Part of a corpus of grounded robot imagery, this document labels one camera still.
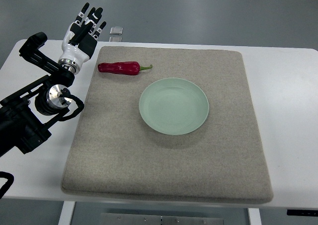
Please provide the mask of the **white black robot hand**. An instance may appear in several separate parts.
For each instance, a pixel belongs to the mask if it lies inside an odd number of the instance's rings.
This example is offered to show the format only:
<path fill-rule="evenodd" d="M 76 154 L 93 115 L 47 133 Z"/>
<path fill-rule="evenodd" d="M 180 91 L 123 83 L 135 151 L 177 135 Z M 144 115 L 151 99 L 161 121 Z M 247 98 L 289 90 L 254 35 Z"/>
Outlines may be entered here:
<path fill-rule="evenodd" d="M 58 64 L 77 75 L 83 64 L 91 59 L 97 46 L 97 41 L 106 22 L 99 24 L 103 8 L 93 7 L 89 12 L 89 3 L 86 3 L 76 16 L 64 36 L 62 55 Z"/>

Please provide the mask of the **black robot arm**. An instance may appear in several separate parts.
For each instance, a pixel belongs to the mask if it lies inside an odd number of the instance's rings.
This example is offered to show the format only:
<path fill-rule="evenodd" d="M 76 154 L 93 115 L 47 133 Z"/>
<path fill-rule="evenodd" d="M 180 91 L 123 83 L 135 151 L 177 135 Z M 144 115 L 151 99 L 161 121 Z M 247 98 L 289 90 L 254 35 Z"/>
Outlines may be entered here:
<path fill-rule="evenodd" d="M 1 155 L 13 147 L 23 154 L 33 151 L 51 137 L 49 129 L 55 123 L 70 120 L 84 109 L 84 103 L 68 89 L 75 75 L 40 51 L 46 41 L 47 35 L 39 32 L 19 50 L 21 57 L 47 75 L 1 100 Z"/>

